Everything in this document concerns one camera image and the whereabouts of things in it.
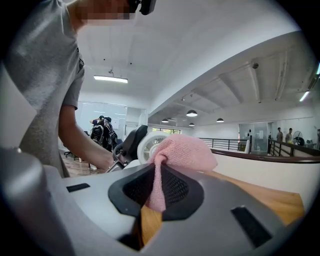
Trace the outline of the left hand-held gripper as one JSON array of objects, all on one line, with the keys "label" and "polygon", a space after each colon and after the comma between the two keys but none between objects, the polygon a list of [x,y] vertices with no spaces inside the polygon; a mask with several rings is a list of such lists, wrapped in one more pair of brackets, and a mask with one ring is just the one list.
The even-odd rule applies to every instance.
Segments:
[{"label": "left hand-held gripper", "polygon": [[148,126],[140,125],[132,130],[126,139],[118,144],[113,152],[113,165],[106,171],[106,173],[123,170],[132,161],[138,159],[138,146],[142,139],[147,135]]}]

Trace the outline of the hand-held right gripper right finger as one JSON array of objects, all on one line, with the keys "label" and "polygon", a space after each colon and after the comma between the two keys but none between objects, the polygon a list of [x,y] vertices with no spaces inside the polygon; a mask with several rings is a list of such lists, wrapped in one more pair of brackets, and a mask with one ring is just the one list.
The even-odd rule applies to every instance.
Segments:
[{"label": "hand-held right gripper right finger", "polygon": [[284,222],[236,184],[201,172],[161,168],[166,209],[143,247],[148,256],[274,256],[301,223]]}]

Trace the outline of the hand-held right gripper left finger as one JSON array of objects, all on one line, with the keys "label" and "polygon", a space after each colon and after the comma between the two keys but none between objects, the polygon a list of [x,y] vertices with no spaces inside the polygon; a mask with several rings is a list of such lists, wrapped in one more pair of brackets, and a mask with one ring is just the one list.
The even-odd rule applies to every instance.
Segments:
[{"label": "hand-held right gripper left finger", "polygon": [[141,246],[141,205],[123,192],[131,181],[145,183],[153,172],[143,164],[99,175],[61,178],[44,167],[42,247],[52,256],[153,256]]}]

